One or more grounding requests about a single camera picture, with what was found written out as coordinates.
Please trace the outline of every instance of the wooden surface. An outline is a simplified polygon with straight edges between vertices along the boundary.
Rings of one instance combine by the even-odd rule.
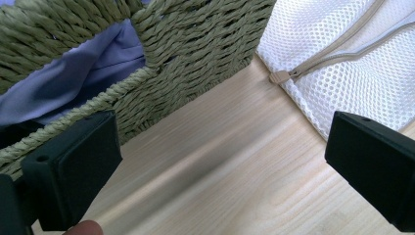
[[[122,146],[85,219],[107,235],[399,234],[325,163],[326,142],[267,75],[255,58]]]

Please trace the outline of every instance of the rope weave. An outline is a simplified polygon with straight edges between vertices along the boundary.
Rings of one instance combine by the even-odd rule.
[[[124,0],[17,0],[0,8],[0,94],[13,84],[130,17]]]
[[[79,109],[0,150],[0,173],[19,177],[23,156],[77,120],[102,110],[115,110],[121,144],[146,130],[246,67],[274,2],[153,0],[143,8],[129,1],[130,10],[138,9],[131,21],[143,44],[146,66]]]

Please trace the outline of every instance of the white mesh fabric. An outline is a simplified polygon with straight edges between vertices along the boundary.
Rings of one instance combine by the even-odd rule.
[[[257,48],[272,71],[290,71],[345,33],[374,0],[278,0]]]
[[[411,26],[358,61],[317,70],[283,88],[326,139],[336,110],[399,130],[415,117],[414,65],[415,26]]]
[[[321,1],[277,2],[257,49],[258,55],[272,72],[290,71],[330,45],[373,3],[319,2]],[[323,13],[320,13],[317,6],[322,8],[324,5],[336,5],[331,7],[333,12],[346,9],[345,11],[350,11],[347,13],[349,17],[330,14],[327,6],[325,10],[321,10]],[[371,22],[340,49],[358,47],[414,10],[415,1],[387,0]],[[314,19],[320,16],[320,23],[307,19],[313,12]],[[329,16],[334,23],[322,23],[324,19],[330,19]],[[333,28],[342,30],[333,32]],[[327,139],[336,110],[366,116],[392,129],[401,129],[415,117],[414,81],[415,28],[411,26],[357,61],[338,63],[316,70],[296,83],[289,80],[282,87]]]
[[[351,40],[339,47],[337,51],[347,51],[363,45],[393,27],[413,11],[415,11],[415,1],[386,0],[370,22],[356,33]]]

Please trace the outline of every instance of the fingertip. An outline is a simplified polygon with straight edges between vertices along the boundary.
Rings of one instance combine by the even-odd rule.
[[[104,235],[104,231],[97,222],[85,220],[76,224],[64,235]]]

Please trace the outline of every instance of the blue fabric lining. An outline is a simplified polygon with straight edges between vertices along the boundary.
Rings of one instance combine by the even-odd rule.
[[[3,4],[14,0],[0,0]],[[1,95],[0,129],[27,120],[47,124],[144,66],[130,21],[115,23]]]

